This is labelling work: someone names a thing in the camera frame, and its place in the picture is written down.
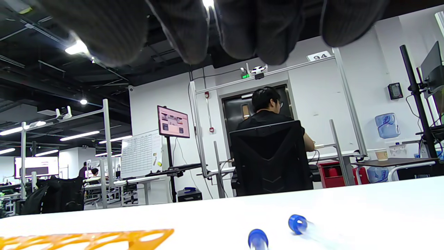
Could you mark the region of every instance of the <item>paper cup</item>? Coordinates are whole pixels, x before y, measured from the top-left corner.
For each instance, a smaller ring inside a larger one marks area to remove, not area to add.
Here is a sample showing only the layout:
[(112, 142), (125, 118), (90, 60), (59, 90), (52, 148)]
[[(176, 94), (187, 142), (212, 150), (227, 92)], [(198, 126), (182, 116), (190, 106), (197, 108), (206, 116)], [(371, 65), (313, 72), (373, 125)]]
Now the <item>paper cup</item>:
[(387, 149), (379, 149), (375, 151), (376, 158), (378, 158), (378, 161), (386, 161), (389, 159), (387, 155)]

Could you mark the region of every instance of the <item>number sign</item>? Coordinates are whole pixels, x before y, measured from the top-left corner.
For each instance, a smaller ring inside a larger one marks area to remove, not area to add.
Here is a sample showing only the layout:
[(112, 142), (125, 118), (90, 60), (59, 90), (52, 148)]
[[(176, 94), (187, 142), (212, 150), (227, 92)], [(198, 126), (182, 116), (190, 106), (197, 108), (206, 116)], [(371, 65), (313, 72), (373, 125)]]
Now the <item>number sign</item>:
[(313, 55), (309, 55), (309, 56), (307, 56), (307, 59), (312, 62), (312, 61), (317, 61), (317, 60), (324, 59), (324, 58), (327, 58), (330, 56), (332, 56), (332, 55), (330, 55), (330, 53), (328, 51), (323, 51), (323, 52), (319, 52), (319, 53), (316, 53)]

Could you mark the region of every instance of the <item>black stand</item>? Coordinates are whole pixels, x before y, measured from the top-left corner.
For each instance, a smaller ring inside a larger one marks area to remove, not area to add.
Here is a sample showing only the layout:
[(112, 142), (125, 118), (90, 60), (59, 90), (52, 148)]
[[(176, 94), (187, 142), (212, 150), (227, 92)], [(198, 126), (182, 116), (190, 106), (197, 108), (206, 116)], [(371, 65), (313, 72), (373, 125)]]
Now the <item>black stand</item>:
[[(169, 136), (165, 136), (166, 137), (166, 148), (168, 150), (168, 161), (170, 162), (170, 167), (173, 166), (173, 154), (171, 152), (171, 142), (170, 142), (170, 137)], [(176, 200), (176, 185), (174, 184), (174, 176), (170, 176), (170, 181), (171, 181), (171, 195), (173, 196), (173, 202), (177, 202)]]
[(408, 79), (410, 80), (409, 90), (415, 97), (416, 107), (418, 108), (419, 119), (421, 120), (422, 129), (424, 131), (424, 137), (427, 143), (428, 155), (430, 158), (438, 158), (435, 150), (435, 139), (432, 135), (432, 130), (430, 129), (425, 115), (424, 105), (421, 100), (421, 88), (416, 82), (415, 74), (413, 72), (412, 63), (410, 62), (410, 57), (408, 56), (407, 48), (405, 45), (399, 47), (401, 49), (402, 58), (404, 60), (405, 69), (407, 70)]

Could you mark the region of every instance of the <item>blue water jug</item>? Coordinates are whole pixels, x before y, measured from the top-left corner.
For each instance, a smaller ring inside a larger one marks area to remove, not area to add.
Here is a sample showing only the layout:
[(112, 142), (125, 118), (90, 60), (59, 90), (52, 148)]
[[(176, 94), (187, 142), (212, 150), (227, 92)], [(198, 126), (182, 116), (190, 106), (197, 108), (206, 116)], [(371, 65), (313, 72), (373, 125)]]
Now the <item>blue water jug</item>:
[(379, 137), (383, 139), (398, 137), (401, 132), (396, 121), (395, 113), (383, 114), (375, 117)]
[(389, 169), (379, 167), (369, 167), (367, 170), (370, 183), (386, 182), (389, 177)]

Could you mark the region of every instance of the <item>monitor stand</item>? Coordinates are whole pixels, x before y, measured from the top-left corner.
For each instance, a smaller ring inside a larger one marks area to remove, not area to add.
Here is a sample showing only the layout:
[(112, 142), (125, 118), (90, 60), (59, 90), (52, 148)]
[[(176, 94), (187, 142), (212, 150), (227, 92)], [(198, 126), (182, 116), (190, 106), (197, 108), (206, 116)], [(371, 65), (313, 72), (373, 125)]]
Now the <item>monitor stand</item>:
[[(171, 142), (170, 142), (170, 137), (169, 136), (165, 136), (166, 138), (166, 148), (168, 150), (168, 162), (170, 163), (170, 167), (173, 166), (173, 155), (171, 152)], [(174, 184), (174, 176), (170, 176), (170, 181), (171, 181), (171, 195), (173, 197), (173, 202), (176, 203), (176, 185)]]

